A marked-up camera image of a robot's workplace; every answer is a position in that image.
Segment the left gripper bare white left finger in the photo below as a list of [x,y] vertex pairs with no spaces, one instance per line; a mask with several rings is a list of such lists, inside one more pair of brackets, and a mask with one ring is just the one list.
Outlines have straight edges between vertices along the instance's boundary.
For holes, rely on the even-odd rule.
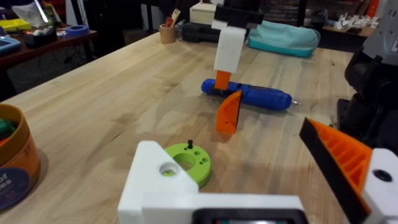
[[184,196],[198,184],[155,141],[137,145],[118,205],[120,223],[191,223]]

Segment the left gripper white orange right finger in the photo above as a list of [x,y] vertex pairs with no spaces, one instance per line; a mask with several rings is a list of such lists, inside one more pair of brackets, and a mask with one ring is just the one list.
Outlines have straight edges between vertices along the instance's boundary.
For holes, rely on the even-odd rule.
[[397,156],[305,118],[299,136],[344,215],[345,223],[397,223]]

